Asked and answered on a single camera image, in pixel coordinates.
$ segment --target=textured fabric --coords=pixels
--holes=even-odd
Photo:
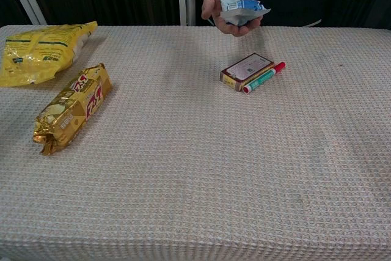
[[[55,80],[0,89],[0,256],[390,260],[390,48],[371,29],[99,27]],[[287,67],[249,95],[219,82],[253,52]],[[42,156],[35,116],[99,62],[114,90]]]

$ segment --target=green marker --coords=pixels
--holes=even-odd
[[[259,76],[255,80],[249,82],[247,85],[243,87],[243,92],[244,93],[250,93],[253,91],[255,88],[266,82],[269,78],[274,76],[276,73],[281,72],[281,70],[285,67],[285,63],[281,62],[277,64],[274,68],[268,70],[266,73],[263,75]]]

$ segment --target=yellow snack bag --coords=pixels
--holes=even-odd
[[[71,66],[97,22],[24,32],[5,41],[0,87],[38,84]]]

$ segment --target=gold wrapper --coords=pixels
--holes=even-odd
[[[82,70],[35,120],[33,140],[44,144],[42,154],[65,148],[112,89],[103,64]]]

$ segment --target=person's hand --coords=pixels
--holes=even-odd
[[[207,20],[209,19],[210,16],[212,16],[215,25],[220,29],[220,31],[222,31],[225,34],[232,34],[237,37],[244,36],[249,31],[261,25],[261,17],[260,17],[250,21],[245,26],[241,26],[239,28],[238,26],[225,23],[225,21],[220,17],[220,13],[221,13],[220,0],[203,0],[201,17],[204,20]]]

